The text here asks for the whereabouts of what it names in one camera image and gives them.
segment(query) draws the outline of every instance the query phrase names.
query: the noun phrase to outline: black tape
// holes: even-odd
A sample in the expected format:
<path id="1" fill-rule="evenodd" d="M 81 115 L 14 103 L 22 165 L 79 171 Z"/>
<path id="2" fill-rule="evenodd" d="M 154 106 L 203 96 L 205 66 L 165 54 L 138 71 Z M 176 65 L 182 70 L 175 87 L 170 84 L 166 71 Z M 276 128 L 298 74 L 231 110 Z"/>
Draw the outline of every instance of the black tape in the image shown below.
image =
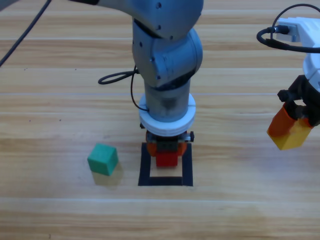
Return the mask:
<path id="1" fill-rule="evenodd" d="M 192 145 L 187 144 L 187 149 L 182 156 L 182 176 L 150 177 L 151 156 L 147 144 L 141 146 L 141 163 L 138 186 L 188 186 L 193 187 Z"/>

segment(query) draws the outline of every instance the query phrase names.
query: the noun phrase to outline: orange block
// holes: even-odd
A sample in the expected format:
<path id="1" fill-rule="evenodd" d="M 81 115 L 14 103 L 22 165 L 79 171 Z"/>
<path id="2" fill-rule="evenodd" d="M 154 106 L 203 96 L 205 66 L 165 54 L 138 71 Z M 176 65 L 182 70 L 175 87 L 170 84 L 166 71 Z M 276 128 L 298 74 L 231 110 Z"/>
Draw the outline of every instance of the orange block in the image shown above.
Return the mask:
<path id="1" fill-rule="evenodd" d="M 308 119 L 292 119 L 282 107 L 273 118 L 267 133 L 280 150 L 289 150 L 301 147 L 311 130 Z"/>

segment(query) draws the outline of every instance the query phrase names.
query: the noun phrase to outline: wood grain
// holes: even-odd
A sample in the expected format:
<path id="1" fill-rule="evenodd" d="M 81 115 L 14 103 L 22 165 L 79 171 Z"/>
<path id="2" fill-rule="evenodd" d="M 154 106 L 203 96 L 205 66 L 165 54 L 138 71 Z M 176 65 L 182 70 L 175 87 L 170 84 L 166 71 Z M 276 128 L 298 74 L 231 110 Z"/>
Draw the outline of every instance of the wood grain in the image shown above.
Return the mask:
<path id="1" fill-rule="evenodd" d="M 44 2 L 0 12 L 1 55 Z M 195 26 L 204 61 L 191 81 L 194 187 L 138 187 L 145 131 L 129 80 L 98 85 L 133 68 L 131 18 L 52 0 L 0 68 L 0 240 L 320 239 L 319 129 L 289 151 L 266 133 L 282 106 L 277 92 L 303 74 L 305 55 L 256 41 L 297 3 L 205 1 Z M 307 8 L 285 15 L 296 16 L 318 17 Z M 138 75 L 136 100 L 143 92 Z M 118 150 L 110 177 L 90 171 L 96 143 Z"/>

